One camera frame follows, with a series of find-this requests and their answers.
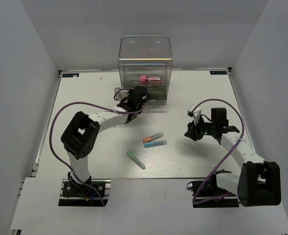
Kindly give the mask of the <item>clear drawer organizer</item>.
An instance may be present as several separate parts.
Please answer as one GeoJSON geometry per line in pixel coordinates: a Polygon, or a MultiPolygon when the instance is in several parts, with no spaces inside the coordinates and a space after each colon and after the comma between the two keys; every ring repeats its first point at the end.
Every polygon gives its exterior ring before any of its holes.
{"type": "Polygon", "coordinates": [[[150,98],[160,101],[149,102],[151,105],[165,105],[172,73],[173,56],[170,38],[159,35],[128,35],[120,40],[119,49],[120,83],[123,89],[144,86],[150,98]],[[141,84],[139,77],[162,77],[162,84],[141,84]]]}

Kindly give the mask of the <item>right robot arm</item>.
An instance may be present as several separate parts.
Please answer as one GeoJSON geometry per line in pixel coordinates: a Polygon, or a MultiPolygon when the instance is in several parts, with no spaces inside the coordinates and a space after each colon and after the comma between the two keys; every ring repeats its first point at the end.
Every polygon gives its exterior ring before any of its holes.
{"type": "Polygon", "coordinates": [[[204,136],[213,137],[232,156],[240,168],[240,175],[219,170],[217,166],[203,180],[193,195],[192,203],[200,205],[208,199],[197,201],[196,198],[205,186],[214,194],[214,200],[236,195],[244,207],[277,206],[281,203],[281,173],[275,162],[268,162],[244,141],[243,132],[229,125],[225,108],[212,108],[211,118],[204,121],[201,109],[191,106],[187,111],[193,120],[188,124],[185,136],[199,141],[204,136]]]}

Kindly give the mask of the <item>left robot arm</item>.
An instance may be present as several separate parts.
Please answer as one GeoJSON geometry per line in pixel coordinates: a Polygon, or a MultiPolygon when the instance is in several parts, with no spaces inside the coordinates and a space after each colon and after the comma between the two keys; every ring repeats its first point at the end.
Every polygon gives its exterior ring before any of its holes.
{"type": "Polygon", "coordinates": [[[88,155],[92,151],[97,135],[109,128],[123,125],[136,119],[147,101],[148,90],[136,86],[127,95],[119,98],[112,111],[88,115],[77,112],[61,136],[61,142],[70,159],[69,180],[79,195],[86,195],[91,189],[91,175],[88,170],[88,155]]]}

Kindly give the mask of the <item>blue capped highlighter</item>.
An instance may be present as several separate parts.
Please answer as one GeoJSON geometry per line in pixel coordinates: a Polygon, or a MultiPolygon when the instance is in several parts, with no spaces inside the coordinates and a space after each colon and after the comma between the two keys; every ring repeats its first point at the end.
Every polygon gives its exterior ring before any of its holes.
{"type": "Polygon", "coordinates": [[[144,148],[161,146],[161,145],[166,145],[166,144],[167,144],[167,140],[151,141],[151,142],[144,143],[144,148]]]}

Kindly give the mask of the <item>orange capped highlighter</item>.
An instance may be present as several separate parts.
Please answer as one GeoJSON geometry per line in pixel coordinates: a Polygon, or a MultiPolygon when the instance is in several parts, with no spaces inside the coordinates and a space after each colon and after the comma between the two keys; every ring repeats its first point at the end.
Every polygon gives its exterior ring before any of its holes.
{"type": "Polygon", "coordinates": [[[159,132],[159,133],[157,133],[157,134],[154,134],[154,135],[152,135],[152,136],[149,136],[149,137],[143,139],[143,143],[155,141],[155,140],[157,140],[157,139],[159,139],[159,138],[161,138],[161,137],[163,137],[163,136],[164,136],[164,133],[163,133],[163,132],[159,132]]]}

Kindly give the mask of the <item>green capped highlighter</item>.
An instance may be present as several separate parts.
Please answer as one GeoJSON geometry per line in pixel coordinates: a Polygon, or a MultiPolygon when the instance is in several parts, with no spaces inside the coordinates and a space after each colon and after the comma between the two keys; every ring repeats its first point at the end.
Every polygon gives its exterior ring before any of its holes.
{"type": "Polygon", "coordinates": [[[135,154],[131,151],[127,151],[127,156],[137,165],[139,166],[142,170],[145,169],[145,165],[135,156],[135,154]]]}

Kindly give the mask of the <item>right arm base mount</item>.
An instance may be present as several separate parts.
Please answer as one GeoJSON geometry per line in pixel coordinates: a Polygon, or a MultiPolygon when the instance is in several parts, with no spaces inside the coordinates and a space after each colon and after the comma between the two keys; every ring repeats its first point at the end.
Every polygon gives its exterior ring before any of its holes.
{"type": "Polygon", "coordinates": [[[225,189],[221,189],[216,184],[216,175],[219,173],[230,173],[226,170],[220,170],[214,173],[206,184],[201,189],[200,193],[195,199],[195,202],[200,202],[212,197],[218,197],[217,199],[207,201],[201,204],[193,204],[193,208],[238,208],[239,201],[236,195],[231,194],[225,189]]]}

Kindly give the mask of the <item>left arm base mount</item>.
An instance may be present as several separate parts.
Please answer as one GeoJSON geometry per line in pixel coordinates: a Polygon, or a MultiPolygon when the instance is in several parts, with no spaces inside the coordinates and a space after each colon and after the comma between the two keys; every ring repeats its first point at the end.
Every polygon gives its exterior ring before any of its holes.
{"type": "Polygon", "coordinates": [[[111,188],[110,179],[92,179],[91,185],[98,191],[83,186],[80,191],[69,179],[63,179],[58,206],[60,207],[103,207],[106,206],[111,188]]]}

